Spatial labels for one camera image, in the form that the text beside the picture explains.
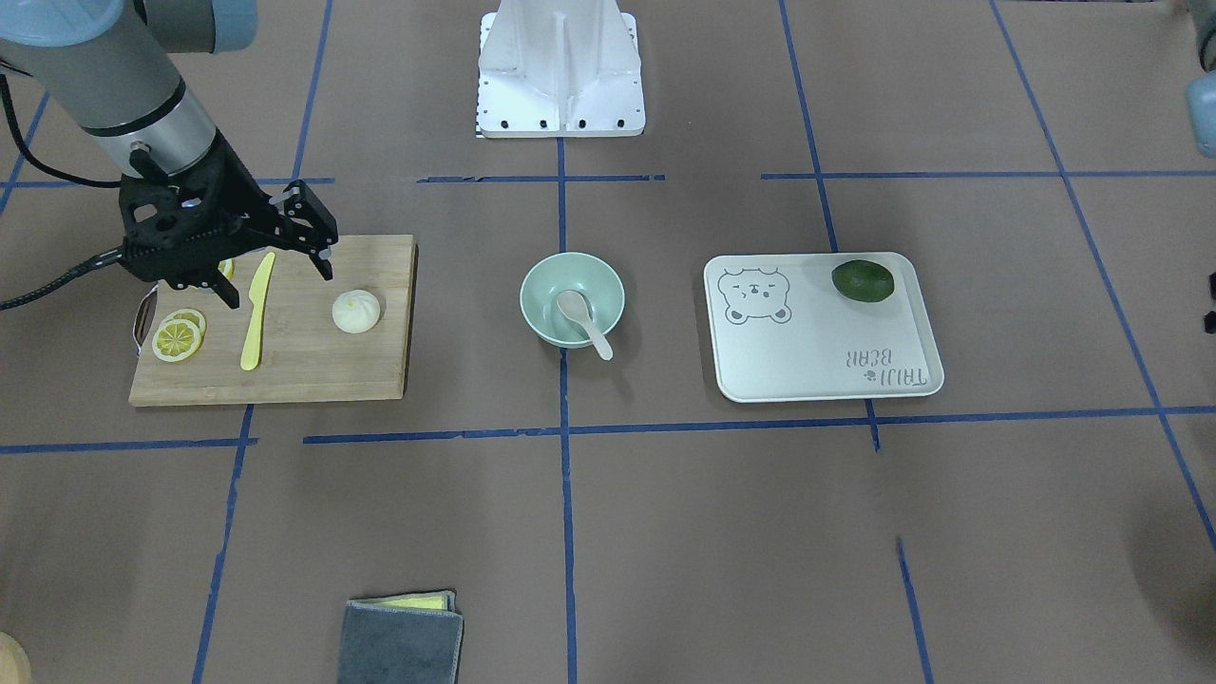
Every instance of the bear drawing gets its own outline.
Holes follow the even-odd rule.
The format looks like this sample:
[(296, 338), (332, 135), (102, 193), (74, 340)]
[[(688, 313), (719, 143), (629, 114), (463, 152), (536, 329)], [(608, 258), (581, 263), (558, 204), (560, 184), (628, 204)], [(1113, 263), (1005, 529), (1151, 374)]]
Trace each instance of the bear drawing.
[(717, 279), (717, 291), (726, 297), (726, 320), (734, 325), (743, 325), (754, 318), (786, 323), (792, 315), (786, 304), (789, 279), (777, 269), (726, 271)]

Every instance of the bowl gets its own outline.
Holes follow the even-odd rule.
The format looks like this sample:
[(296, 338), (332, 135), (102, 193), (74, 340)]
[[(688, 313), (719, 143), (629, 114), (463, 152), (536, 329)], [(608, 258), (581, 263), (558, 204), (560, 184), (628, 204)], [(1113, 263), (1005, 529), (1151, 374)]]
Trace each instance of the bowl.
[(565, 349), (590, 347), (582, 327), (557, 309), (557, 295), (574, 290), (587, 301), (591, 321), (607, 335), (625, 310), (625, 286), (602, 259), (582, 252), (562, 252), (541, 259), (519, 286), (519, 310), (541, 340)]

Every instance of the white spoon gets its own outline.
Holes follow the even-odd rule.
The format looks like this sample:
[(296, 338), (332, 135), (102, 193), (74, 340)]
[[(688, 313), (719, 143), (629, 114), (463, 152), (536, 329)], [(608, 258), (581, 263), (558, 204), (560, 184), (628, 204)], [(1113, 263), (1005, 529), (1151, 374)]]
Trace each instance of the white spoon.
[(612, 360), (612, 344), (604, 338), (604, 333), (599, 332), (596, 324), (591, 323), (591, 313), (587, 312), (587, 302), (582, 298), (582, 295), (574, 290), (558, 292), (557, 310), (587, 331), (587, 336), (591, 337), (591, 343), (596, 346), (596, 352), (599, 352), (601, 359), (606, 361)]

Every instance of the knife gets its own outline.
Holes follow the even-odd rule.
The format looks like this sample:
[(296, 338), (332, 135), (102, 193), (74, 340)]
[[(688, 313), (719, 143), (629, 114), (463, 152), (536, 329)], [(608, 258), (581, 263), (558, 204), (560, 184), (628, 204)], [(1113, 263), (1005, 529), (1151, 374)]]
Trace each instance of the knife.
[(253, 304), (253, 316), (249, 319), (249, 331), (244, 333), (244, 348), (241, 349), (241, 368), (253, 370), (261, 361), (261, 319), (266, 313), (266, 287), (270, 285), (270, 269), (275, 265), (275, 253), (261, 258), (253, 282), (249, 284), (249, 302)]

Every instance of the white tray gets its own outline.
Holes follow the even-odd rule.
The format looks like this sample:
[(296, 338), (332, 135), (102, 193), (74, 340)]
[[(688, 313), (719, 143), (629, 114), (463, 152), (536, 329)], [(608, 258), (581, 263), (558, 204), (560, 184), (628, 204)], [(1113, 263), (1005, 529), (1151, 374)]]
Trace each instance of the white tray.
[[(837, 292), (832, 269), (852, 259), (886, 267), (895, 292), (877, 303)], [(732, 402), (925, 397), (945, 382), (921, 284), (902, 254), (715, 257), (705, 299), (717, 387)]]

